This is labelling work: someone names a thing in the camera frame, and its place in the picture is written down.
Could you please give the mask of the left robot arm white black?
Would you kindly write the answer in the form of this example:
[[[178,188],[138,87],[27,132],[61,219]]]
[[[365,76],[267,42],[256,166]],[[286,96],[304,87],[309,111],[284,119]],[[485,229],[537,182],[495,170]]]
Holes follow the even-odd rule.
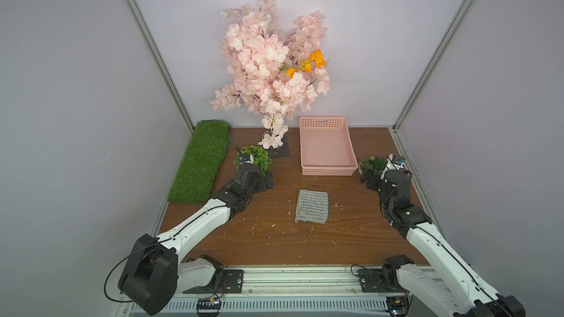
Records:
[[[215,293],[223,282],[223,265],[208,255],[184,258],[210,233],[245,211],[254,195],[273,189],[273,175],[245,155],[235,177],[181,224],[136,240],[120,261],[117,289],[148,315],[159,313],[177,294],[201,289]]]

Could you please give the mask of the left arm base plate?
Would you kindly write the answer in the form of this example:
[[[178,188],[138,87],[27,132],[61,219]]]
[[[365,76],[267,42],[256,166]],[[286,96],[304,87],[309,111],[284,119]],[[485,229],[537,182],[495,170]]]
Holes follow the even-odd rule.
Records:
[[[240,294],[244,283],[243,269],[227,268],[209,255],[203,255],[179,266],[179,287],[183,294]]]

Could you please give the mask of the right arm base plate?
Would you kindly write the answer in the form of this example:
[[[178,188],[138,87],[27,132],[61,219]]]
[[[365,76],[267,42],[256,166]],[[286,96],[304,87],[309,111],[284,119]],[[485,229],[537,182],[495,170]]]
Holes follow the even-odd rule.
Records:
[[[356,273],[363,293],[402,294],[405,289],[389,280],[382,269],[359,269]]]

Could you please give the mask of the grey striped dishcloth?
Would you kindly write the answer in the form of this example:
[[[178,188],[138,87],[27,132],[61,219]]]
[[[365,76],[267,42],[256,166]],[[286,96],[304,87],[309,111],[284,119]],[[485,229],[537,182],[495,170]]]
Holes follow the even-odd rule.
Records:
[[[295,211],[295,222],[312,222],[324,225],[328,220],[329,198],[327,192],[301,189]]]

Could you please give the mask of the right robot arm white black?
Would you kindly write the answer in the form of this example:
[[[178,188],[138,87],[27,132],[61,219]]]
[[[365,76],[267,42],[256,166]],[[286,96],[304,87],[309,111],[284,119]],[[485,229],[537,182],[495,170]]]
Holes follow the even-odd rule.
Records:
[[[412,293],[438,316],[525,316],[515,296],[487,283],[441,235],[431,218],[411,202],[411,173],[395,163],[382,171],[364,167],[360,182],[377,193],[383,217],[423,255],[441,277],[438,284],[406,255],[387,259],[383,279]]]

